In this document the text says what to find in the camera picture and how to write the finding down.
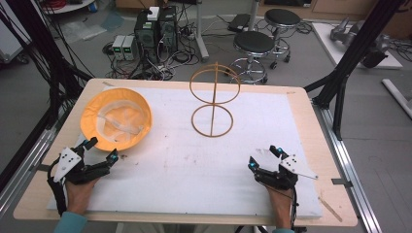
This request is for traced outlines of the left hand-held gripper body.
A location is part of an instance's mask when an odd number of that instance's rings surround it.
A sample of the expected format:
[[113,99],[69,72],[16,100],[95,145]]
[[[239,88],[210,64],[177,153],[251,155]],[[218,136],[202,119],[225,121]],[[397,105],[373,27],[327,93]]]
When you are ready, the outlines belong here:
[[60,153],[57,169],[52,180],[60,182],[63,178],[73,184],[84,184],[110,173],[106,162],[85,165],[84,160],[73,150],[64,148]]

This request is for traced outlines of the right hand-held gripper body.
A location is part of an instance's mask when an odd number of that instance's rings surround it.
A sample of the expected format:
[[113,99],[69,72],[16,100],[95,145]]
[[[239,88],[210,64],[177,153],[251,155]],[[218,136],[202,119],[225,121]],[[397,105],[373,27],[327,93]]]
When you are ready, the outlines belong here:
[[281,159],[277,171],[262,169],[254,161],[254,177],[258,183],[276,189],[288,190],[295,187],[299,176],[313,180],[318,178],[318,175],[304,161],[294,155]]

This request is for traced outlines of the wooden wire hat stand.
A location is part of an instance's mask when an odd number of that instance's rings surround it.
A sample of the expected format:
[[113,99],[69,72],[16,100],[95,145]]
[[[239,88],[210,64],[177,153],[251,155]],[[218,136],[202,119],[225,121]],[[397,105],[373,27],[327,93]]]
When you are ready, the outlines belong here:
[[[228,76],[235,80],[234,93],[229,97],[219,96],[220,76]],[[196,79],[201,77],[210,78],[212,81],[209,96],[201,94],[199,91]],[[237,74],[227,66],[216,62],[196,70],[189,79],[189,91],[202,105],[191,114],[192,128],[198,134],[208,138],[219,138],[226,135],[234,125],[234,116],[225,105],[236,99],[240,90],[241,83]]]

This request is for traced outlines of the person's left hand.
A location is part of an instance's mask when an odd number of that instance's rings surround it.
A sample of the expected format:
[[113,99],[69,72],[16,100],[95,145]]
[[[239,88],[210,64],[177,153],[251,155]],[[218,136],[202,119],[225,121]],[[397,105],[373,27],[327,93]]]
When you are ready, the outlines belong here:
[[65,184],[68,198],[67,211],[83,215],[86,212],[93,188],[97,182],[98,179],[83,184],[67,182]]

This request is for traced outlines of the person's right hand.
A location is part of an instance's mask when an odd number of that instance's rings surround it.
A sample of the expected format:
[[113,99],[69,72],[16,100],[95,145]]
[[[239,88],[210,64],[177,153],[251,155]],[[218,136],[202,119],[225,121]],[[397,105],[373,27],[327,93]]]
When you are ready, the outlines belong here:
[[274,223],[277,229],[292,229],[292,190],[280,190],[268,186],[267,188]]

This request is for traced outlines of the wooden table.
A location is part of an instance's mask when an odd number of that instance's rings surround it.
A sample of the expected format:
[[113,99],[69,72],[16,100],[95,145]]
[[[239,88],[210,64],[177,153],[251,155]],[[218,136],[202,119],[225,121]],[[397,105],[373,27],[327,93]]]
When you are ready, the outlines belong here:
[[[95,79],[90,81],[81,94],[72,113],[67,118],[61,131],[53,142],[43,162],[51,164],[65,147],[74,146],[81,134],[80,118],[86,104],[99,92],[108,87],[144,87],[163,89],[188,89],[186,82],[151,82]],[[318,175],[312,182],[313,191],[300,188],[297,191],[299,203],[297,210],[297,224],[315,226],[354,226],[357,218],[350,203],[348,194],[341,185],[333,184],[339,176],[338,170],[332,159],[331,152],[326,143],[326,138],[314,113],[309,97],[301,87],[271,86],[271,85],[242,85],[240,92],[246,92],[254,87],[263,93],[288,93],[296,95],[292,99],[292,112],[299,139],[309,167]],[[209,83],[198,83],[199,90],[210,90]],[[220,83],[220,90],[230,91],[235,89],[235,84]],[[319,201],[319,197],[326,200],[329,205],[343,218],[339,222]],[[168,215],[168,214],[139,214],[119,212],[92,212],[88,217],[94,221],[134,221],[134,222],[164,222],[164,223],[200,223],[200,224],[233,224],[233,225],[270,225],[273,216],[207,216],[207,215]]]

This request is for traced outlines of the wooden stick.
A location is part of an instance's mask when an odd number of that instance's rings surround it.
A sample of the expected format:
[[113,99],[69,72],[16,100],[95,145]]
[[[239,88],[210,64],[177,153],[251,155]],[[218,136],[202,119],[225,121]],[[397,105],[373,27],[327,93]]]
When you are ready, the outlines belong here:
[[325,206],[325,208],[339,221],[342,222],[343,218],[329,205],[329,203],[322,197],[318,198],[319,201]]

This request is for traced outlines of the grey power supply unit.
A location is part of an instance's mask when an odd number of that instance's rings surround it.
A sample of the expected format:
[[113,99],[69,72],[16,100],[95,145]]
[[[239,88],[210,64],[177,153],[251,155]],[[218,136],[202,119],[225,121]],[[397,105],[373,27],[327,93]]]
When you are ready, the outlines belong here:
[[123,35],[118,35],[112,44],[112,49],[117,60],[124,60],[124,54],[122,51],[122,44],[125,37]]
[[125,60],[134,60],[137,57],[137,47],[133,36],[126,36],[122,44]]

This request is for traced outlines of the black round stool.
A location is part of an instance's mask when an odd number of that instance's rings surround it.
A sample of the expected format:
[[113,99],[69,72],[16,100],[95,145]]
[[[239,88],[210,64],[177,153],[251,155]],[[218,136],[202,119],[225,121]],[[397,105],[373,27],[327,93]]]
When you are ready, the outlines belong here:
[[237,78],[242,83],[267,83],[267,72],[259,59],[274,50],[272,39],[261,32],[244,31],[234,37],[233,46],[244,54],[244,57],[237,58],[228,65],[237,74]]
[[295,28],[301,22],[301,18],[289,10],[271,9],[264,14],[264,20],[272,27],[272,36],[275,44],[272,53],[275,55],[275,60],[270,64],[270,68],[275,69],[277,67],[277,59],[281,54],[286,56],[284,58],[286,63],[291,58],[291,46],[281,37],[281,33]]

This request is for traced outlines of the black computer tower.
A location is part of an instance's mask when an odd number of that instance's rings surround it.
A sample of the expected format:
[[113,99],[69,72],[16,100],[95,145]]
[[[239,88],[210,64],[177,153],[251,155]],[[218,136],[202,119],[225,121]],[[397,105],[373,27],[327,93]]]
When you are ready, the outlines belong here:
[[158,18],[163,46],[170,52],[178,49],[177,11],[175,6],[162,8]]
[[151,62],[157,63],[159,29],[157,20],[149,18],[153,15],[151,10],[142,10],[137,16],[134,34],[140,55],[146,55]]

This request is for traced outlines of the white tube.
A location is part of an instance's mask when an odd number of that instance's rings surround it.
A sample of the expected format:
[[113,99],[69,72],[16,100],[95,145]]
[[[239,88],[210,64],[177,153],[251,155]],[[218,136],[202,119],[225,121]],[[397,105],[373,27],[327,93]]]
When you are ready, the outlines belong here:
[[412,98],[407,100],[389,79],[383,79],[382,84],[390,92],[403,111],[405,111],[412,119]]

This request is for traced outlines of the grey desk leg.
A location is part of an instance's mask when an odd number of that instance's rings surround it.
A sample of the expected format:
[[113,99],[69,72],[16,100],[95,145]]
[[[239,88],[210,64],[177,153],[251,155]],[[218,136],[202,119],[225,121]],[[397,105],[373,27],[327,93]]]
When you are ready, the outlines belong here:
[[195,41],[200,53],[200,60],[207,62],[209,60],[209,52],[202,37],[202,0],[195,0],[196,4],[196,32]]

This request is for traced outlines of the grey robot parts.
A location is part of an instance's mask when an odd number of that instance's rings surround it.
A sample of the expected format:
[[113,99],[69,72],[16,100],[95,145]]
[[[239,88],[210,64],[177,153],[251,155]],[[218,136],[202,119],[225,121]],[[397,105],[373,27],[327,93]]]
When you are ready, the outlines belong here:
[[363,29],[364,20],[358,21],[347,30],[348,22],[349,19],[344,18],[329,33],[332,42],[339,41],[346,47],[344,56],[356,58],[365,68],[374,68],[388,57],[386,52],[390,48],[389,35],[370,35],[367,29]]

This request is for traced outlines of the aluminium rail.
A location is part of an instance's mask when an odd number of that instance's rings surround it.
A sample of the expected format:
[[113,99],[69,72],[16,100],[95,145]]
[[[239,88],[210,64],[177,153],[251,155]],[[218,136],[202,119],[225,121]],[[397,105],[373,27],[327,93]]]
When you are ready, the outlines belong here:
[[341,178],[339,182],[345,186],[349,198],[355,208],[357,219],[361,222],[366,233],[383,233],[376,215],[369,203],[362,187],[361,180],[352,162],[350,154],[342,140],[339,140],[332,129],[333,116],[330,110],[324,110],[313,105],[313,109],[321,127],[324,130],[326,141],[330,146],[337,169]]
[[18,193],[27,183],[31,174],[36,172],[42,159],[50,149],[55,136],[56,132],[54,130],[44,130],[29,151],[24,154],[24,158],[0,193],[0,218],[9,210],[12,202],[17,198]]

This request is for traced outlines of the black metal frame strut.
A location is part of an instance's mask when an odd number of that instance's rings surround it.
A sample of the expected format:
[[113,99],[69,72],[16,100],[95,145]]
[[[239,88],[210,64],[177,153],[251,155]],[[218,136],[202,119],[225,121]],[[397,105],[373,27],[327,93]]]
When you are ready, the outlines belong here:
[[[405,1],[406,0],[379,0],[365,20],[363,29],[367,29],[370,35],[379,35]],[[342,140],[341,121],[346,83],[359,64],[356,58],[351,58],[350,55],[344,56],[344,54],[335,68],[327,76],[304,87],[306,92],[310,92],[319,87],[322,88],[321,92],[313,98],[314,104],[321,109],[328,109],[330,101],[336,98],[332,129],[339,140]]]
[[59,121],[60,108],[70,109],[93,79],[90,72],[80,70],[74,61],[69,62],[57,46],[45,24],[40,5],[31,0],[5,0],[15,14],[20,26],[0,10],[0,20],[17,38],[34,62],[37,70],[49,85],[50,106],[46,112],[48,127]]

